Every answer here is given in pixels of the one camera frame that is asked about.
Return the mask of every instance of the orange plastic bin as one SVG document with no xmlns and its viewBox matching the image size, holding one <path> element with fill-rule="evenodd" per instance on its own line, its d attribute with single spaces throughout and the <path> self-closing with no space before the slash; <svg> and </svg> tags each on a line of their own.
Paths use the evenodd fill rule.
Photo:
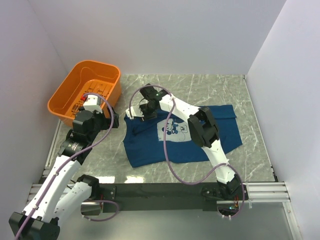
<svg viewBox="0 0 320 240">
<path fill-rule="evenodd" d="M 72 127 L 78 108 L 83 105 L 81 97 L 85 93 L 97 93 L 105 97 L 111 106 L 115 106 L 121 95 L 121 72 L 114 65 L 81 61 L 68 74 L 48 102 L 48 110 L 58 116 L 66 125 Z M 106 104 L 101 105 L 106 117 L 109 117 Z"/>
</svg>

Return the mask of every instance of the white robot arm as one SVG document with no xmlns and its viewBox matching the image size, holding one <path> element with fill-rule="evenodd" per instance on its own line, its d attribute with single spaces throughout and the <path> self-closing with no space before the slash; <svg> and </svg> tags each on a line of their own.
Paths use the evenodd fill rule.
<svg viewBox="0 0 320 240">
<path fill-rule="evenodd" d="M 60 226 L 82 202 L 101 198 L 99 180 L 89 175 L 79 177 L 62 197 L 67 184 L 90 153 L 98 133 L 119 126 L 119 115 L 110 112 L 113 120 L 106 118 L 100 105 L 97 95 L 85 98 L 40 190 L 22 213 L 11 215 L 9 224 L 16 239 L 56 240 Z"/>
<path fill-rule="evenodd" d="M 185 121 L 190 130 L 191 139 L 203 149 L 212 166 L 227 164 L 228 159 L 222 149 L 216 121 L 208 107 L 200 108 L 190 105 L 168 92 L 157 91 L 152 86 L 141 88 L 140 93 L 148 103 L 140 106 L 131 106 L 126 110 L 126 115 L 132 120 L 134 117 L 144 121 L 155 118 L 157 109 L 170 112 Z M 226 190 L 232 193 L 239 186 L 235 172 L 228 166 L 215 170 L 218 183 L 225 185 Z"/>
</svg>

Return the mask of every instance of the gray marble surface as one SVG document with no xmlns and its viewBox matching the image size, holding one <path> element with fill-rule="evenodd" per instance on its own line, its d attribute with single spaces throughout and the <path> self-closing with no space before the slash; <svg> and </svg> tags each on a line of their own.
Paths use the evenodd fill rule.
<svg viewBox="0 0 320 240">
<path fill-rule="evenodd" d="M 273 182 L 273 170 L 259 130 L 258 122 L 242 75 L 202 74 L 149 74 L 123 75 L 122 94 L 115 111 L 120 115 L 120 127 L 113 129 L 101 144 L 96 146 L 75 174 L 99 177 L 102 183 L 172 183 L 177 182 L 166 162 L 132 168 L 127 159 L 123 139 L 126 134 L 125 109 L 133 92 L 145 84 L 158 84 L 169 89 L 177 98 L 191 105 L 232 104 L 243 145 L 227 154 L 229 162 L 248 182 Z M 133 99 L 137 105 L 141 95 Z M 57 156 L 69 127 L 62 125 L 57 135 L 57 145 L 52 160 Z M 100 132 L 99 139 L 105 132 Z M 209 161 L 172 164 L 176 173 L 185 181 L 201 179 L 212 168 Z M 207 182 L 216 181 L 213 173 Z"/>
</svg>

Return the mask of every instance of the purple cable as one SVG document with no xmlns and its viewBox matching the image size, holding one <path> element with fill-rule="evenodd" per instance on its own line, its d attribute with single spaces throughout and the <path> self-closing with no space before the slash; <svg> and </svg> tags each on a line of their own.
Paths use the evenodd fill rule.
<svg viewBox="0 0 320 240">
<path fill-rule="evenodd" d="M 115 210 L 115 213 L 107 218 L 104 218 L 104 219 L 93 219 L 93 218 L 90 218 L 88 216 L 83 216 L 85 219 L 88 219 L 92 222 L 104 222 L 104 221 L 107 221 L 107 220 L 110 220 L 112 218 L 114 218 L 118 213 L 119 213 L 119 210 L 120 210 L 120 207 L 119 207 L 119 204 L 116 203 L 115 201 L 109 201 L 109 200 L 95 200 L 95 201 L 91 201 L 90 202 L 94 202 L 94 203 L 107 203 L 107 204 L 113 204 L 116 206 L 116 210 Z"/>
<path fill-rule="evenodd" d="M 88 93 L 84 94 L 83 96 L 86 97 L 86 96 L 88 96 L 88 95 L 95 95 L 95 96 L 97 96 L 98 98 L 102 99 L 102 100 L 105 102 L 105 104 L 107 105 L 107 107 L 109 108 L 110 113 L 113 113 L 113 109 L 112 109 L 111 105 L 108 103 L 108 101 L 107 101 L 104 97 L 102 97 L 101 95 L 99 95 L 99 94 L 97 94 L 97 93 L 94 93 L 94 92 L 88 92 Z M 99 141 L 97 141 L 95 144 L 90 145 L 90 146 L 82 149 L 81 151 L 73 154 L 71 157 L 69 157 L 69 158 L 56 170 L 56 173 L 57 173 L 57 174 L 58 174 L 72 159 L 76 158 L 77 156 L 79 156 L 80 154 L 84 153 L 85 151 L 87 151 L 87 150 L 89 150 L 89 149 L 92 149 L 93 147 L 97 146 L 99 143 L 101 143 L 101 142 L 109 135 L 109 133 L 110 133 L 110 131 L 111 131 L 111 129 L 112 129 L 112 126 L 114 125 L 114 121 L 115 121 L 114 115 L 113 115 L 113 114 L 110 114 L 110 116 L 111 116 L 110 127 L 109 127 L 109 129 L 106 131 L 105 135 L 104 135 Z M 42 202 L 42 200 L 43 200 L 44 197 L 46 196 L 49 188 L 50 188 L 51 185 L 53 184 L 53 182 L 54 182 L 54 180 L 56 179 L 56 177 L 57 177 L 56 175 L 53 175 L 53 176 L 52 176 L 52 178 L 50 179 L 48 185 L 45 187 L 42 195 L 39 197 L 38 201 L 36 202 L 35 206 L 38 207 L 38 206 L 40 205 L 40 203 Z M 27 222 L 29 221 L 29 219 L 31 218 L 31 216 L 32 216 L 35 212 L 36 212 L 36 208 L 33 208 L 33 209 L 31 210 L 31 212 L 29 213 L 29 215 L 28 215 L 28 216 L 26 217 L 26 219 L 24 220 L 24 222 L 22 223 L 22 225 L 21 225 L 21 227 L 19 228 L 18 232 L 16 233 L 16 235 L 15 235 L 15 237 L 14 237 L 14 240 L 18 240 L 18 239 L 19 239 L 19 237 L 20 237 L 23 229 L 25 228 Z"/>
<path fill-rule="evenodd" d="M 130 101 L 129 101 L 129 113 L 130 113 L 130 117 L 132 117 L 132 112 L 131 112 L 131 102 L 132 102 L 132 99 L 134 98 L 135 94 L 136 94 L 139 90 L 144 89 L 144 88 L 146 88 L 146 87 L 160 88 L 160 89 L 166 91 L 166 92 L 172 97 L 171 92 L 168 91 L 168 90 L 167 90 L 166 88 L 164 88 L 163 86 L 159 86 L 159 85 L 145 85 L 145 86 L 141 86 L 141 87 L 139 87 L 139 88 L 133 93 L 132 97 L 130 98 Z M 167 129 L 168 121 L 169 121 L 169 119 L 170 119 L 170 117 L 171 117 L 172 112 L 174 111 L 174 109 L 175 109 L 175 107 L 176 107 L 176 101 L 175 101 L 174 98 L 172 98 L 172 102 L 173 102 L 173 106 L 172 106 L 172 108 L 171 108 L 168 116 L 167 116 L 166 119 L 165 119 L 164 129 Z M 172 166 L 171 166 L 171 163 L 170 163 L 170 161 L 169 161 L 168 151 L 167 151 L 166 136 L 167 136 L 166 131 L 163 131 L 163 150 L 164 150 L 165 161 L 166 161 L 166 163 L 168 164 L 168 167 L 169 167 L 171 173 L 174 175 L 174 177 L 175 177 L 179 182 L 181 182 L 181 183 L 183 183 L 183 184 L 186 184 L 186 185 L 196 185 L 196 184 L 202 183 L 202 182 L 203 182 L 204 180 L 206 180 L 206 179 L 210 176 L 210 174 L 212 174 L 217 168 L 222 167 L 222 166 L 228 166 L 229 168 L 231 168 L 231 169 L 235 172 L 235 174 L 237 174 L 237 176 L 239 177 L 239 180 L 240 180 L 241 188 L 242 188 L 242 204 L 241 204 L 238 212 L 237 212 L 235 215 L 231 216 L 231 218 L 234 218 L 236 215 L 238 215 L 238 213 L 243 209 L 243 205 L 244 205 L 244 202 L 245 202 L 245 187 L 244 187 L 244 184 L 243 184 L 243 182 L 242 182 L 242 179 L 241 179 L 239 173 L 236 171 L 236 169 L 235 169 L 233 166 L 231 166 L 230 164 L 228 164 L 228 163 L 227 163 L 227 164 L 226 164 L 226 163 L 220 163 L 220 164 L 214 166 L 214 167 L 204 176 L 204 178 L 202 178 L 202 179 L 200 179 L 200 180 L 198 180 L 198 181 L 196 181 L 196 182 L 187 182 L 187 181 L 184 181 L 184 180 L 182 180 L 182 179 L 175 173 L 174 169 L 173 169 Z"/>
</svg>

